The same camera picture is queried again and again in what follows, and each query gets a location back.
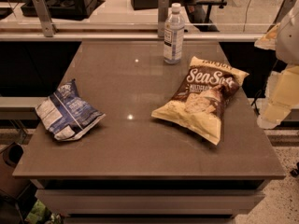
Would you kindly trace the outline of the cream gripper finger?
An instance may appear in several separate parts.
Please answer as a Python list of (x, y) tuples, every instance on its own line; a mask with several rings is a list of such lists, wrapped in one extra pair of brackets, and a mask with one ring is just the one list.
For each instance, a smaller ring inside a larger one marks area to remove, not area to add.
[(255, 41), (254, 46), (258, 49), (276, 49), (276, 39), (278, 35), (279, 23), (271, 28), (265, 35)]

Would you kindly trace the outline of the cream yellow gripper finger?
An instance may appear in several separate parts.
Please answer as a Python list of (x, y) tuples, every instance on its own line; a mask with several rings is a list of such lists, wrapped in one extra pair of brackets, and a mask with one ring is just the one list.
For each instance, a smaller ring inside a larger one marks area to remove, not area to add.
[(274, 129), (299, 105), (299, 66), (288, 65), (280, 73), (273, 71), (265, 96), (257, 124), (262, 129)]

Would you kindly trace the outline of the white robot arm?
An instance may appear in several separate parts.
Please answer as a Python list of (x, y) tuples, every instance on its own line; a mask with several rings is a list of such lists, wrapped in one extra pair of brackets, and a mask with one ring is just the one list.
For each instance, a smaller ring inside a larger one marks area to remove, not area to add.
[(274, 129), (299, 105), (299, 7), (293, 7), (255, 46), (274, 50), (287, 64), (282, 72), (269, 75), (266, 100), (257, 119), (261, 128)]

